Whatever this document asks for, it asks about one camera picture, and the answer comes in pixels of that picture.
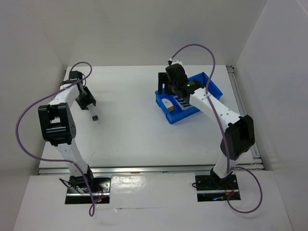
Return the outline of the black slim makeup brush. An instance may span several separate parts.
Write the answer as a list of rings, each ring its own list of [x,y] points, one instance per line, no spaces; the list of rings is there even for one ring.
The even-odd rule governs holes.
[[[203,85],[204,87],[206,87],[206,74],[203,72],[202,75],[203,75]]]

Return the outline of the clear small tube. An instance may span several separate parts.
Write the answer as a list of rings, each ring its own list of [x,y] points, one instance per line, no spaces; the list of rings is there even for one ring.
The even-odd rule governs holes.
[[[98,120],[98,113],[97,113],[96,106],[91,104],[91,105],[88,106],[88,109],[91,113],[92,120],[97,121]]]

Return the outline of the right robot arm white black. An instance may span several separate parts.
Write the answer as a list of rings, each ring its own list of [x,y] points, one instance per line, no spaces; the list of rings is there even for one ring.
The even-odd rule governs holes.
[[[225,106],[219,101],[222,92],[205,73],[187,77],[181,63],[173,63],[165,72],[158,73],[155,94],[156,103],[170,124],[201,111],[222,127],[222,154],[210,170],[212,187],[222,188],[240,156],[255,144],[252,117],[241,116]]]

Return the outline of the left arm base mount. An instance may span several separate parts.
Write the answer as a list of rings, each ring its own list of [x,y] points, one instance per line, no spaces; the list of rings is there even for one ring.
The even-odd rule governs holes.
[[[91,204],[89,190],[85,183],[77,185],[70,178],[69,181],[59,178],[60,182],[67,187],[65,204],[78,205],[78,204]],[[89,183],[94,202],[96,204],[109,204],[110,203],[110,188],[111,177],[94,177]]]

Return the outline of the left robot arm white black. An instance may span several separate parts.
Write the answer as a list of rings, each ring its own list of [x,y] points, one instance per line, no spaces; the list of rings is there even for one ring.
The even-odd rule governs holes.
[[[98,120],[96,100],[88,87],[82,82],[69,87],[84,77],[79,71],[70,71],[68,80],[60,84],[63,91],[47,105],[38,108],[42,136],[45,141],[54,146],[67,163],[70,179],[64,182],[67,187],[73,187],[79,192],[88,193],[93,190],[95,180],[89,165],[82,158],[75,137],[77,128],[70,107],[77,102],[81,110],[88,110],[93,121]]]

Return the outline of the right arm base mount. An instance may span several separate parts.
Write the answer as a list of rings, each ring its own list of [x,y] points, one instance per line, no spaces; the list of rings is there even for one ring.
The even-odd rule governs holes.
[[[220,185],[215,185],[209,175],[196,175],[192,187],[196,189],[198,202],[227,201],[229,195],[230,200],[241,199],[235,174]]]

